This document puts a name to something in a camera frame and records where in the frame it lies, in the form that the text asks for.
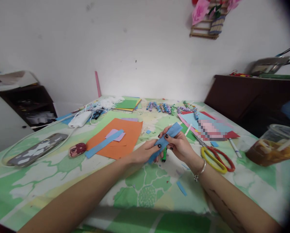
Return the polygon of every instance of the cooking pot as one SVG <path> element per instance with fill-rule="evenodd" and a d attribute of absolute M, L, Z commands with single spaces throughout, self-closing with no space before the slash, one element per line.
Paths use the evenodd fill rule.
<path fill-rule="evenodd" d="M 283 56 L 290 51 L 290 48 L 275 57 L 259 59 L 251 68 L 250 75 L 259 76 L 260 74 L 275 74 L 281 66 L 290 65 L 290 56 Z"/>

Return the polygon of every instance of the green marker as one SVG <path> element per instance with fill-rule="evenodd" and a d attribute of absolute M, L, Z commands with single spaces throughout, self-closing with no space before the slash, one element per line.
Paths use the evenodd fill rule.
<path fill-rule="evenodd" d="M 163 158 L 161 158 L 161 161 L 162 161 L 162 162 L 165 162 L 166 159 L 167 159 L 167 148 L 165 148 L 165 149 L 163 150 Z"/>

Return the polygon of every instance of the orange construction paper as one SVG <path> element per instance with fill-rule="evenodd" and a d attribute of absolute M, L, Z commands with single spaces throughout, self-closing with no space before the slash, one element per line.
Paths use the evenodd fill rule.
<path fill-rule="evenodd" d="M 126 121 L 115 118 L 87 142 L 87 150 L 91 150 L 93 147 L 104 141 L 105 136 L 112 129 L 123 129 L 126 134 L 120 142 L 112 141 L 97 153 L 108 158 L 116 160 L 120 159 L 133 151 L 141 133 L 142 126 L 143 122 Z"/>

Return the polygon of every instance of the wall stain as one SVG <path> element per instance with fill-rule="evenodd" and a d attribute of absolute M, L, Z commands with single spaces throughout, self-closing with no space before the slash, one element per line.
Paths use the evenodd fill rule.
<path fill-rule="evenodd" d="M 94 2 L 91 2 L 86 6 L 87 12 L 90 11 L 93 8 Z"/>

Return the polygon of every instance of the forearm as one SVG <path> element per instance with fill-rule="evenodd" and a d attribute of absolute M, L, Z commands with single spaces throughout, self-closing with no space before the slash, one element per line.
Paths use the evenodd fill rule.
<path fill-rule="evenodd" d="M 19 232 L 73 231 L 131 166 L 132 162 L 123 158 L 84 178 L 52 200 Z"/>
<path fill-rule="evenodd" d="M 204 161 L 193 156 L 187 165 L 199 174 Z M 279 224 L 262 208 L 208 164 L 199 182 L 210 196 L 213 205 L 234 232 L 278 232 Z"/>

